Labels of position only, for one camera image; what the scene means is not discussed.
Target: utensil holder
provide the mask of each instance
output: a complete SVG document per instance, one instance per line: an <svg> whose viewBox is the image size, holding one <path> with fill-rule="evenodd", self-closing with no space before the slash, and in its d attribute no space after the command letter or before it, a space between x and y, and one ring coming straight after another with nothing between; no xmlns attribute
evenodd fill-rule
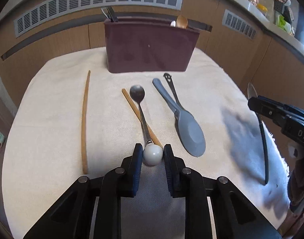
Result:
<svg viewBox="0 0 304 239"><path fill-rule="evenodd" d="M171 20L159 18L118 19L104 22L109 72L186 70L198 29L171 27Z"/></svg>

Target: spoon handle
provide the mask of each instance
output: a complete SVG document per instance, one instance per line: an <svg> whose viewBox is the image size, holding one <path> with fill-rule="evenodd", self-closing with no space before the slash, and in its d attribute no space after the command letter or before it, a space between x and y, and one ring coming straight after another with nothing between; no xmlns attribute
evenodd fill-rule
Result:
<svg viewBox="0 0 304 239"><path fill-rule="evenodd" d="M173 95L174 95L174 98L175 98L175 101L176 101L176 104L178 106L180 106L183 110L186 111L186 109L183 108L182 104L180 103L180 101L178 100L178 97L177 97L177 94L176 94L176 91L175 91L175 88L174 88L174 83L172 81L172 76L169 74L169 73L165 73L164 75L164 78L165 80L167 81L167 84L168 86L170 87Z"/></svg>
<svg viewBox="0 0 304 239"><path fill-rule="evenodd" d="M161 80L159 78L154 78L152 81L155 88L159 91L159 93L162 95L164 100L168 103L171 110L175 113L175 111L180 112L182 109L180 106L178 106L175 101L172 99L170 94L168 94L167 90L164 88L164 86L161 83Z"/></svg>
<svg viewBox="0 0 304 239"><path fill-rule="evenodd" d="M141 115L141 120L142 120L142 126L143 126L143 132L145 134L145 138L147 140L146 144L151 144L152 143L152 139L148 130L148 126L147 126L147 122L145 121L145 117L141 108L140 103L138 103L139 105L139 111L140 111L140 115Z"/></svg>

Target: screw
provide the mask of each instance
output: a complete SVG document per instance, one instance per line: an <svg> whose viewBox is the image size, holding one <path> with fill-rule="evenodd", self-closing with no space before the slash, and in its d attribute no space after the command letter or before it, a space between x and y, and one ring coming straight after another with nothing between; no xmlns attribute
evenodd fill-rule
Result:
<svg viewBox="0 0 304 239"><path fill-rule="evenodd" d="M88 180L88 177L86 177L86 176L81 176L78 178L78 182L80 182L80 183L85 183L87 180Z"/></svg>
<svg viewBox="0 0 304 239"><path fill-rule="evenodd" d="M115 172L117 174L122 174L122 173L124 173L124 169L122 167L118 167L118 168L115 169Z"/></svg>
<svg viewBox="0 0 304 239"><path fill-rule="evenodd" d="M228 178L226 178L225 176L219 177L218 180L219 180L220 183L223 183L223 184L228 182Z"/></svg>
<svg viewBox="0 0 304 239"><path fill-rule="evenodd" d="M192 171L191 171L191 169L190 168L183 168L182 169L182 173L184 173L184 174L190 174Z"/></svg>

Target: white towel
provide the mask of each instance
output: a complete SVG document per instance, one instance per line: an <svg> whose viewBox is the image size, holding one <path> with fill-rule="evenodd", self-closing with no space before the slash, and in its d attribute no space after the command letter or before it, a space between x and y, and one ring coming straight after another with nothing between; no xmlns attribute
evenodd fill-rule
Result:
<svg viewBox="0 0 304 239"><path fill-rule="evenodd" d="M33 224L82 175L81 111L91 70L87 112L89 177L120 166L135 143L144 143L141 125L121 89L145 89L141 103L147 123L160 142L203 176L228 177L278 228L287 214L287 166L265 128L269 183L255 113L230 77L195 49L186 72L171 72L181 104L201 126L206 151L188 154L175 131L175 118L152 79L163 72L109 73L105 48L84 50L48 61L30 82L6 145L2 173L5 212L15 239ZM122 198L123 238L184 238L185 199L172 199L164 164L142 165L133 199Z"/></svg>

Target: wooden spoon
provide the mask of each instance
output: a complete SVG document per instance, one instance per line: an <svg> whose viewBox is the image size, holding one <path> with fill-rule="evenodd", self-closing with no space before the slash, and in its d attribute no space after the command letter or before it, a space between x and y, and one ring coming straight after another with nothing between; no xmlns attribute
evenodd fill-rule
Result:
<svg viewBox="0 0 304 239"><path fill-rule="evenodd" d="M187 28L187 19L183 15L179 15L176 19L176 26L178 28Z"/></svg>

